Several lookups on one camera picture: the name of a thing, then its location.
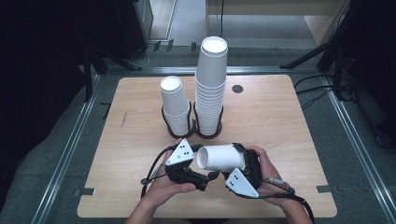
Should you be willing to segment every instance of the wooden tabletop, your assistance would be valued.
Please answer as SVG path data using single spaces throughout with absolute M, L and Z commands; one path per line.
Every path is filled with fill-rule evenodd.
M 194 77 L 180 77 L 189 100 L 194 102 Z M 80 217 L 128 217 L 140 199 L 140 180 L 172 138 L 163 121 L 160 82 L 162 77 L 123 78 L 107 116 L 83 195 Z M 232 91 L 243 87 L 241 93 Z M 305 198 L 315 217 L 337 213 L 318 159 L 304 114 L 291 80 L 286 75 L 227 76 L 222 131 L 205 140 L 194 134 L 190 144 L 205 146 L 233 142 L 257 145 L 267 150 L 282 178 Z M 207 174 L 198 168 L 193 171 Z M 236 197 L 225 188 L 222 175 L 209 182 L 205 191 L 178 194 L 161 206 L 155 217 L 283 217 L 282 211 L 263 200 Z

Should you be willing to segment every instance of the gray floor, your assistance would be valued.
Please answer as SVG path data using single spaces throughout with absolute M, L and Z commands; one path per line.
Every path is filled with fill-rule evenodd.
M 175 37 L 175 42 L 180 39 L 178 45 L 182 46 L 181 38 L 176 38 L 176 32 L 182 33 L 186 30 L 175 27 L 173 27 L 172 35 Z M 305 28 L 301 24 L 300 28 L 295 29 L 303 30 Z M 289 35 L 285 35 L 282 38 L 281 32 L 279 32 L 274 41 L 279 39 L 279 43 L 282 43 L 288 37 Z M 199 42 L 202 39 L 202 36 L 189 37 L 186 39 L 186 46 L 191 41 Z M 288 74 L 295 83 L 303 77 L 311 77 L 317 74 L 313 71 L 315 71 L 315 65 L 320 55 L 294 71 L 279 70 L 277 66 L 299 58 L 312 48 L 308 46 L 303 48 L 302 45 L 298 44 L 290 44 L 288 47 L 264 47 L 259 45 L 257 48 L 241 48 L 237 44 L 230 44 L 228 65 L 231 70 L 235 66 L 260 66 L 263 74 L 265 72 Z M 70 164 L 66 169 L 62 185 L 57 192 L 45 223 L 124 222 L 125 218 L 80 218 L 76 213 L 79 197 L 74 196 L 74 193 L 76 189 L 82 189 L 85 185 L 101 130 L 106 122 L 104 115 L 107 111 L 107 105 L 101 103 L 111 103 L 120 78 L 159 75 L 158 68 L 162 67 L 184 68 L 186 71 L 190 71 L 197 64 L 198 54 L 197 50 L 191 51 L 190 47 L 175 46 L 169 52 L 166 52 L 166 47 L 157 51 L 150 49 L 148 51 L 149 64 L 140 72 L 126 71 L 122 67 L 109 62 L 110 72 L 107 76 L 100 76 L 92 111 L 82 130 Z M 147 62 L 147 58 L 142 55 L 134 62 L 144 64 Z M 323 85 L 321 79 L 313 78 L 302 83 L 298 90 L 319 85 Z M 313 91 L 301 94 L 298 97 L 303 105 L 321 93 L 322 91 Z M 81 90 L 64 112 L 49 138 L 40 146 L 34 148 L 21 163 L 9 190 L 7 203 L 0 214 L 0 223 L 32 222 L 45 189 L 68 143 L 70 133 L 73 131 L 79 113 L 84 106 L 83 99 L 84 90 Z M 396 150 L 388 150 L 377 146 L 375 134 L 362 114 L 359 105 L 351 102 L 345 103 L 345 106 L 359 130 L 361 139 L 367 147 L 378 172 L 383 177 L 390 192 L 394 194 L 396 180 L 392 172 L 396 168 Z M 330 98 L 325 96 L 318 99 L 304 111 L 304 115 L 325 175 L 333 189 L 332 193 L 338 209 L 336 217 L 317 218 L 317 223 L 389 223 Z M 234 223 L 248 223 L 248 221 L 260 223 L 259 220 L 234 220 Z M 175 223 L 175 221 L 155 219 L 155 223 Z
M 205 29 L 205 1 L 178 0 L 169 39 L 175 46 L 201 44 L 220 35 L 220 16 L 209 16 Z M 303 16 L 224 15 L 222 37 L 230 48 L 312 49 L 315 41 Z

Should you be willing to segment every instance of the white triangular marker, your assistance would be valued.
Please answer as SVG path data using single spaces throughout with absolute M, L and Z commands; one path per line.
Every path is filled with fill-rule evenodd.
M 230 188 L 233 192 L 237 194 L 242 194 L 253 198 L 259 197 L 259 193 L 257 192 L 257 190 L 255 190 L 251 186 L 247 178 L 238 168 L 233 169 L 233 172 L 230 173 L 225 184 L 228 188 Z
M 183 161 L 189 161 L 194 159 L 194 152 L 192 151 L 187 139 L 181 140 L 171 157 L 166 161 L 166 165 L 178 164 Z

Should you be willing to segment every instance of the black cable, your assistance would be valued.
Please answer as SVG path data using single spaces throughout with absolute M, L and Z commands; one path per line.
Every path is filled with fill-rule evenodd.
M 298 84 L 300 84 L 301 82 L 306 81 L 306 80 L 311 79 L 311 78 L 315 78 L 315 77 L 334 77 L 334 76 L 333 76 L 333 75 L 316 75 L 316 76 L 312 76 L 312 77 L 305 77 L 305 78 L 302 78 L 302 79 L 300 79 L 299 81 L 297 81 L 296 84 L 294 84 L 294 89 L 295 89 L 295 88 L 298 86 Z
M 278 188 L 280 188 L 280 189 L 283 189 L 283 190 L 285 190 L 285 191 L 288 191 L 287 189 L 282 188 L 280 185 L 278 185 L 278 184 L 276 184 L 276 183 L 270 181 L 269 179 L 264 179 L 264 180 L 262 180 L 262 183 L 270 184 L 270 185 L 273 185 L 273 186 L 278 187 Z
M 316 90 L 320 90 L 320 89 L 326 89 L 326 88 L 332 88 L 332 85 L 325 85 L 325 86 L 318 86 L 318 87 L 314 87 L 314 88 L 310 88 L 310 89 L 306 89 L 306 90 L 302 90 L 302 91 L 297 91 L 296 94 L 303 94 L 303 93 L 307 93 L 310 91 L 316 91 Z
M 157 158 L 155 158 L 154 163 L 152 163 L 151 168 L 150 168 L 149 171 L 148 171 L 148 176 L 147 176 L 145 179 L 142 179 L 142 180 L 140 181 L 141 184 L 143 185 L 142 193 L 140 194 L 140 198 L 143 198 L 143 197 L 145 196 L 146 191 L 147 191 L 147 188 L 148 188 L 148 184 L 151 183 L 152 179 L 154 179 L 154 178 L 150 178 L 150 177 L 151 177 L 152 171 L 154 170 L 154 167 L 155 167 L 155 165 L 157 164 L 158 160 L 161 158 L 161 156 L 162 156 L 165 152 L 167 152 L 167 151 L 169 151 L 169 150 L 173 150 L 173 149 L 175 149 L 175 148 L 176 148 L 176 145 L 174 145 L 174 146 L 172 146 L 172 147 L 167 147 L 166 149 L 164 149 L 164 150 L 157 156 Z
M 308 108 L 309 106 L 311 106 L 316 100 L 320 99 L 322 96 L 324 96 L 326 93 L 329 93 L 330 91 L 332 91 L 332 90 L 327 90 L 327 91 L 323 92 L 320 96 L 316 97 L 315 99 L 312 99 L 312 100 L 306 102 L 305 104 L 303 104 L 303 105 L 301 106 L 301 109 L 302 109 L 302 110 L 307 109 L 307 108 Z
M 249 197 L 246 195 L 238 194 L 233 192 L 236 196 L 244 198 L 244 199 L 271 199 L 271 198 L 284 198 L 284 199 L 292 199 L 300 204 L 303 205 L 305 208 L 306 212 L 308 213 L 309 219 L 311 219 L 312 223 L 315 224 L 315 218 L 314 218 L 314 213 L 312 212 L 311 206 L 309 206 L 309 203 L 302 197 L 299 197 L 297 195 L 294 195 L 292 193 L 284 193 L 284 194 L 271 194 L 271 195 L 263 195 L 259 196 L 258 198 L 253 198 Z
M 223 15 L 224 15 L 224 0 L 222 0 L 222 3 L 221 3 L 220 36 L 219 36 L 219 37 L 222 37 L 222 31 L 223 31 L 223 28 L 222 28 L 222 18 L 223 18 Z
M 134 56 L 134 57 L 133 57 L 131 60 L 129 60 L 129 61 L 133 62 L 134 60 L 140 58 L 140 56 L 142 56 L 143 52 L 145 52 L 145 51 L 148 50 L 148 49 L 149 49 L 149 45 L 148 45 L 148 47 L 147 47 L 145 50 L 140 50 L 139 52 L 137 52 L 136 56 Z

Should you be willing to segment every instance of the white paper cup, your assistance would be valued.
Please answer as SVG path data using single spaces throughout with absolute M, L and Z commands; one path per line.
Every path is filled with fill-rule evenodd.
M 179 115 L 171 115 L 168 112 L 166 112 L 165 107 L 163 107 L 163 113 L 165 114 L 165 116 L 170 117 L 170 118 L 175 118 L 175 119 L 186 118 L 186 116 L 189 112 L 190 112 L 190 102 L 189 102 L 189 105 L 188 105 L 186 111 L 184 111 L 182 114 L 179 114 Z
M 225 90 L 222 91 L 217 91 L 217 92 L 206 92 L 206 91 L 200 91 L 198 89 L 195 90 L 195 93 L 199 96 L 202 97 L 208 97 L 208 98 L 219 98 L 224 96 Z
M 227 76 L 227 42 L 217 36 L 203 40 L 198 58 L 196 79 L 207 87 L 221 85 Z
M 199 119 L 209 119 L 209 118 L 214 118 L 218 117 L 219 114 L 221 113 L 222 106 L 219 106 L 215 109 L 207 108 L 207 107 L 200 107 L 196 106 L 195 111 L 197 112 Z
M 221 85 L 218 85 L 216 87 L 207 87 L 203 84 L 201 84 L 197 79 L 196 73 L 195 73 L 195 88 L 199 89 L 201 91 L 205 92 L 217 92 L 217 91 L 222 91 L 225 88 L 225 85 L 227 84 L 227 79 L 224 80 L 224 82 Z
M 203 116 L 198 114 L 197 129 L 201 134 L 212 135 L 215 134 L 219 126 L 219 115 Z
M 242 152 L 238 152 L 232 144 L 206 146 L 198 150 L 197 163 L 204 170 L 221 170 L 230 173 L 235 168 L 243 168 L 244 155 Z
M 223 99 L 224 99 L 224 95 L 204 96 L 198 92 L 196 92 L 195 94 L 195 102 L 199 102 L 199 104 L 205 104 L 205 105 L 222 104 Z
M 189 118 L 190 122 L 190 129 L 189 125 L 187 122 L 187 119 L 184 118 L 183 121 L 180 122 L 173 122 L 172 120 L 169 120 L 166 118 L 166 121 L 168 122 L 169 128 L 171 129 L 172 133 L 175 135 L 183 136 L 189 133 L 189 131 L 192 129 L 192 118 Z
M 165 77 L 161 81 L 163 110 L 170 116 L 178 116 L 189 109 L 189 101 L 178 77 Z

